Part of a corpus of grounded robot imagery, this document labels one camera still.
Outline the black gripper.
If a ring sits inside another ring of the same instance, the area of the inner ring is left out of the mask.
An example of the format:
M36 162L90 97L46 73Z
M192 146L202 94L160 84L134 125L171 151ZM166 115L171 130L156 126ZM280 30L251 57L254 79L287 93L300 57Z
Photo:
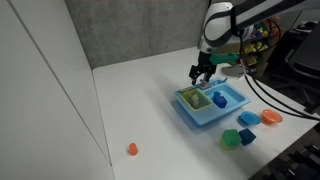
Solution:
M202 51L199 52L198 56L198 64L192 65L189 77L192 79L192 85L196 85L197 78L203 74L204 78L204 84L209 84L211 76L216 72L216 65L213 65L209 58L211 57L210 54L203 53Z

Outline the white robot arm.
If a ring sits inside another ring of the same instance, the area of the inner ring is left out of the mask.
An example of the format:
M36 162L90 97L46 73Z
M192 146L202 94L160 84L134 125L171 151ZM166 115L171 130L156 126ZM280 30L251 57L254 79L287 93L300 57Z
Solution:
M245 0L238 5L211 3L200 35L198 64L192 65L189 72L191 83L195 85L202 74L204 80L209 81L216 72L210 56L236 37L245 38L243 32L250 26L278 14L319 8L320 0Z

